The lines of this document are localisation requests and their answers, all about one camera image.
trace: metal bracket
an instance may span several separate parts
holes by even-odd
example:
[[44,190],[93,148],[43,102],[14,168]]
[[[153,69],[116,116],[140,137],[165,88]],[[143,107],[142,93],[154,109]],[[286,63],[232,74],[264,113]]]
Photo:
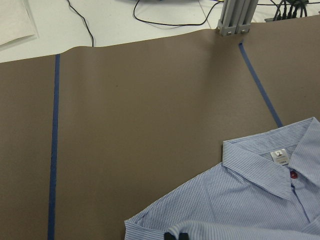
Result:
[[217,31],[222,36],[249,32],[257,5],[258,0],[224,0]]

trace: red button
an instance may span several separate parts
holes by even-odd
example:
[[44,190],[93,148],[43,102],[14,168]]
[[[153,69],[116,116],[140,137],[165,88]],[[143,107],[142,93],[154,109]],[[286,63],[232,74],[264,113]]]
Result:
[[296,178],[298,178],[298,174],[297,174],[295,171],[291,171],[291,172],[290,172],[290,177],[291,177],[292,179],[296,179]]

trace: blue tape strip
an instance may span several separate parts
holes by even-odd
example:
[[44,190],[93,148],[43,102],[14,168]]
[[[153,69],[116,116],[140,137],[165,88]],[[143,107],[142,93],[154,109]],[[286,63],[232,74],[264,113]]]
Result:
[[48,214],[48,240],[55,239],[56,220],[56,183],[57,183],[57,156],[58,156],[58,115],[59,115],[59,80],[60,80],[60,54],[55,55],[51,166],[49,187],[49,214]]
[[260,93],[261,93],[261,95],[262,95],[262,97],[263,97],[263,99],[265,101],[265,104],[267,105],[267,107],[269,108],[269,111],[272,114],[272,117],[273,117],[276,125],[278,126],[278,128],[282,127],[283,124],[282,124],[282,122],[281,122],[281,120],[280,120],[280,118],[279,118],[274,106],[272,105],[272,103],[271,103],[271,101],[270,101],[270,99],[269,99],[264,87],[262,86],[262,83],[260,82],[259,77],[256,74],[256,71],[255,71],[254,67],[252,66],[252,64],[251,64],[251,62],[250,62],[250,60],[248,58],[248,55],[246,53],[246,50],[245,50],[243,42],[239,43],[239,49],[240,49],[240,52],[242,54],[242,57],[243,57],[246,65],[247,65],[247,67],[248,67],[248,69],[249,69],[249,71],[250,71],[250,73],[251,73],[251,75],[252,75],[252,77],[253,77],[253,79],[255,81],[255,84],[257,85],[257,87],[258,87],[258,89],[259,89],[259,91],[260,91]]

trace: size tag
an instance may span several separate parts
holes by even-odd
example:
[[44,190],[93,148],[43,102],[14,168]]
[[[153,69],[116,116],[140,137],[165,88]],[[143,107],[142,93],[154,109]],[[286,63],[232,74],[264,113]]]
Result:
[[276,164],[280,164],[282,166],[289,164],[289,157],[288,157],[288,154],[284,148],[277,150],[277,151],[270,152],[270,154],[271,154],[273,161]]

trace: white table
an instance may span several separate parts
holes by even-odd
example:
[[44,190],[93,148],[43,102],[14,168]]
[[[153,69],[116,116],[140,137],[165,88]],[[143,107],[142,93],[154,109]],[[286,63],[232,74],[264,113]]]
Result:
[[[218,4],[208,21],[201,26],[167,27],[137,21],[133,18],[135,0],[70,0],[86,19],[94,36],[95,47],[125,44],[149,39],[176,36],[200,29],[215,29],[223,4]],[[208,14],[212,0],[141,0],[136,14],[148,21],[169,24],[201,23]],[[260,0],[270,4],[269,0]],[[0,63],[47,56],[77,46],[91,46],[91,39],[82,19],[66,0],[25,0],[37,34],[0,46]],[[307,6],[308,14],[317,15],[320,4]],[[272,18],[275,6],[258,6],[253,22]]]

